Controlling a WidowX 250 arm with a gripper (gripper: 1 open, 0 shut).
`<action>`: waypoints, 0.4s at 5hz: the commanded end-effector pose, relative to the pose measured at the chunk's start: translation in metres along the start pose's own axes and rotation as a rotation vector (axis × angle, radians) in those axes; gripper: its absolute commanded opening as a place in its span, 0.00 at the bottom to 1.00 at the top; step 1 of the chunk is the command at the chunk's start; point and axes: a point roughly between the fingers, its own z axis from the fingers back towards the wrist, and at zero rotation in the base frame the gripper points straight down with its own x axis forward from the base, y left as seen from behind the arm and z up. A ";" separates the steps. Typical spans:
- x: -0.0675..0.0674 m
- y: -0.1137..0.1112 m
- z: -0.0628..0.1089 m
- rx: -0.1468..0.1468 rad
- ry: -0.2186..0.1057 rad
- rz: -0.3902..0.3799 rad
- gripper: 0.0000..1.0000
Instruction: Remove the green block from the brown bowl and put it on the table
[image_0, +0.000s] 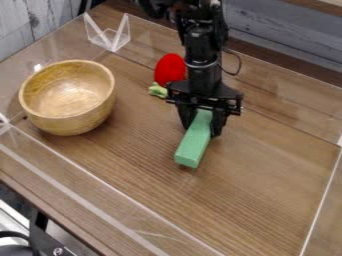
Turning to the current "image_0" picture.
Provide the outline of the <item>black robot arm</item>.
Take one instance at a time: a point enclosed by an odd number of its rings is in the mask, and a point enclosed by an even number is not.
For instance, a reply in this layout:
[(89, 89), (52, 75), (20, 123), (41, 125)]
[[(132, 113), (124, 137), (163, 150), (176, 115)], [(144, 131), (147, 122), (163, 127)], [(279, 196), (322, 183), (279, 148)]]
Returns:
[(165, 83), (167, 102), (190, 128), (199, 110), (212, 114), (211, 136), (222, 134), (230, 115), (240, 115), (243, 94), (222, 78), (222, 48), (228, 39), (222, 0), (137, 0), (151, 18), (175, 23), (185, 50), (187, 79)]

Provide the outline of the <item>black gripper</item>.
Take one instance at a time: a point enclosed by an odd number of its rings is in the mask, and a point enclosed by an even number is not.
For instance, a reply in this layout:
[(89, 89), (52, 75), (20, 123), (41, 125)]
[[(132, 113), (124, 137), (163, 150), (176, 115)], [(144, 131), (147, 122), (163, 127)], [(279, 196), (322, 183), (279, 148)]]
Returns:
[(194, 92), (187, 80), (167, 84), (167, 102), (177, 108), (184, 129), (188, 129), (196, 110), (212, 111), (211, 136), (222, 134), (228, 115), (240, 115), (243, 94), (219, 82), (208, 92)]

